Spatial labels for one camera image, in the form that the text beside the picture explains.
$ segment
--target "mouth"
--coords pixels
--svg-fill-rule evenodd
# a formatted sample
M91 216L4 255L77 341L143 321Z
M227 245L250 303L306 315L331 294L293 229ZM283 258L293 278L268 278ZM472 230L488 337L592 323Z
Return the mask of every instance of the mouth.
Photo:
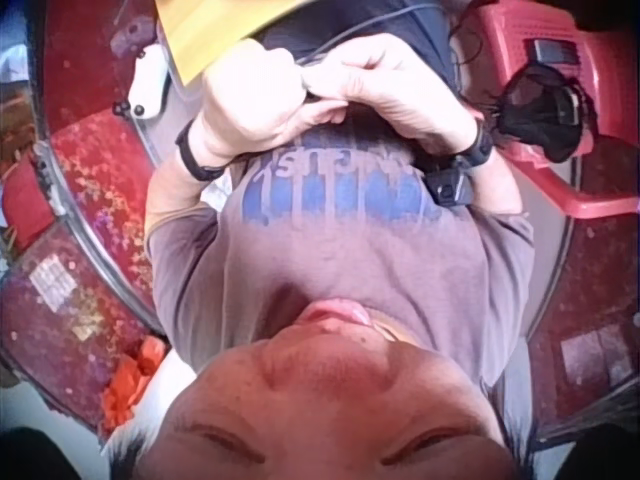
M358 302L345 299L313 302L300 314L294 325L309 325L327 319L341 320L354 325L373 328L369 313Z

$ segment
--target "orange cloth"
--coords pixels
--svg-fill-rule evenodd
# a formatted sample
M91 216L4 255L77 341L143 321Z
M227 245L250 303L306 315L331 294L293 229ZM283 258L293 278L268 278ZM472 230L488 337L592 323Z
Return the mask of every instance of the orange cloth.
M128 355L120 358L111 383L102 394L104 432L111 434L133 418L133 407L142 399L166 353L164 342L149 336L144 339L137 360Z

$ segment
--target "yellow envelope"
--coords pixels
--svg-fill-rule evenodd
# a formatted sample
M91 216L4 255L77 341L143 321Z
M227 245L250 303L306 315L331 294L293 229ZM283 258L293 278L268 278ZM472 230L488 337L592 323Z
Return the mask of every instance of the yellow envelope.
M156 0L184 85L226 49L309 0Z

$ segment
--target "black watch strap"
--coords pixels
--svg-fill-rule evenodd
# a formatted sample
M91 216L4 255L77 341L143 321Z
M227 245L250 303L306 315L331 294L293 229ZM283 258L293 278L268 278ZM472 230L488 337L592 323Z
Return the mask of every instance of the black watch strap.
M487 163L492 150L493 139L489 132L485 130L483 123L478 120L478 135L475 142L464 152L460 152L455 156L454 164L463 169L479 167Z
M213 182L224 175L227 167L214 168L198 165L198 162L191 151L191 147L189 146L189 130L191 130L191 125L193 125L193 120L187 123L187 125L178 134L178 138L176 138L176 145L180 151L180 157L184 162L184 166L187 167L187 170L193 178L199 182Z

